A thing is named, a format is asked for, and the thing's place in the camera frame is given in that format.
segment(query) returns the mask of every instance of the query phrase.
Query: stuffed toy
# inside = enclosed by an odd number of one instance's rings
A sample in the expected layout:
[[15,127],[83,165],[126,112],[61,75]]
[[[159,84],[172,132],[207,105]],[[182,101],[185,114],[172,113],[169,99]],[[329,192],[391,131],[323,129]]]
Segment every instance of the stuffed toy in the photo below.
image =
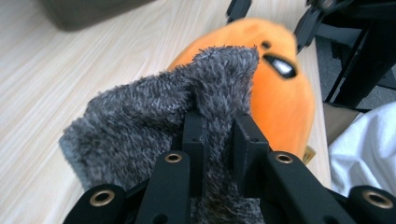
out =
[[[194,42],[168,71],[100,93],[64,130],[61,149],[84,189],[106,183],[130,189],[149,178],[156,158],[182,131],[186,113],[196,110],[207,156],[203,197],[191,201],[191,223],[263,223],[259,200],[238,195],[230,170],[233,120],[238,111],[251,113],[273,149],[300,155],[313,96],[286,29],[259,20],[223,29]],[[216,42],[221,33],[223,43]],[[237,35],[254,36],[246,43],[226,41]]]

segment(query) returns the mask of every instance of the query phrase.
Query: fuzzy fabric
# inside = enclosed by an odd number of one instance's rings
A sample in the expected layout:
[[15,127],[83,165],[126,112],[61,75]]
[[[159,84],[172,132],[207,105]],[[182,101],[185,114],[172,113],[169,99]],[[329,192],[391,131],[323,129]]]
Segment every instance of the fuzzy fabric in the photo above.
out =
[[258,62],[256,49],[206,49],[188,65],[92,99],[60,140],[84,189],[104,183],[130,189],[150,177],[186,112],[197,109],[207,153],[205,197],[192,200],[191,223],[263,223],[259,200],[238,196],[229,169],[233,120],[238,110],[249,113]]

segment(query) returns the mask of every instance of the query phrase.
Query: brass grommet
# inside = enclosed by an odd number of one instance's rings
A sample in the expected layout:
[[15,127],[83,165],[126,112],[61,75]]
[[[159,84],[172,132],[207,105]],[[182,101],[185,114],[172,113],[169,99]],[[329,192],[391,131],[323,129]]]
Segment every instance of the brass grommet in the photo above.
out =
[[389,198],[373,190],[365,190],[363,198],[370,204],[380,208],[390,209],[393,207],[393,202]]
[[181,161],[181,159],[182,159],[181,155],[177,153],[172,153],[165,157],[165,160],[167,162],[172,162],[172,163],[179,162]]
[[[100,196],[106,196],[104,199],[99,199]],[[90,198],[90,204],[95,207],[105,206],[106,204],[113,201],[116,194],[111,189],[102,189],[96,191]]]
[[292,163],[293,162],[293,158],[292,157],[290,157],[290,156],[288,156],[286,154],[282,154],[282,153],[279,153],[279,154],[276,155],[276,160],[280,161],[282,163]]

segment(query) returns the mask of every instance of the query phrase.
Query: orange fabric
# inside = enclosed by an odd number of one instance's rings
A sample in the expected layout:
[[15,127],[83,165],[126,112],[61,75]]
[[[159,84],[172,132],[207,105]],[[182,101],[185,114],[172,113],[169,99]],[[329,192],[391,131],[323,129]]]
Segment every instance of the orange fabric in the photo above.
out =
[[[270,43],[266,49],[262,42]],[[171,63],[168,70],[190,63],[200,49],[222,46],[257,47],[260,62],[253,77],[250,108],[272,150],[290,152],[300,159],[311,132],[315,98],[296,57],[294,35],[285,27],[260,19],[243,19],[204,35],[191,43]],[[285,79],[262,55],[271,53],[292,62],[297,76]]]

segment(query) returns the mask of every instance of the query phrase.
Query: gray fuzzy fabric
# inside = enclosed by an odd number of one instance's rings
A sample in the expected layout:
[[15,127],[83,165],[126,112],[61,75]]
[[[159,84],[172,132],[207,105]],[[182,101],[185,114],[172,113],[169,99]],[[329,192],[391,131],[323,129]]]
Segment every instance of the gray fuzzy fabric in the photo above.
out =
[[203,115],[205,197],[191,203],[191,223],[263,223],[259,201],[238,196],[230,165],[237,110],[249,112],[255,49],[212,48],[172,72],[144,77],[92,99],[60,145],[84,189],[110,183],[130,189],[150,177],[187,111]]

